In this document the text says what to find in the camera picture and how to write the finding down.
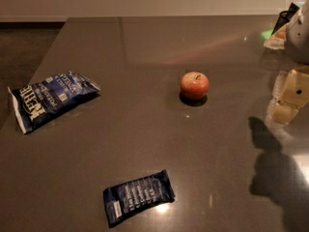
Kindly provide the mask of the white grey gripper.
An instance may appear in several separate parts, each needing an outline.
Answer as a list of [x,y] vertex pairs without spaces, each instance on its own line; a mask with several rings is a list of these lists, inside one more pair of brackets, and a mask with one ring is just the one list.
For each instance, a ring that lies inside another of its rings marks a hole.
[[281,125],[288,125],[309,102],[309,0],[289,22],[285,50],[291,60],[305,65],[282,71],[275,79],[269,118]]

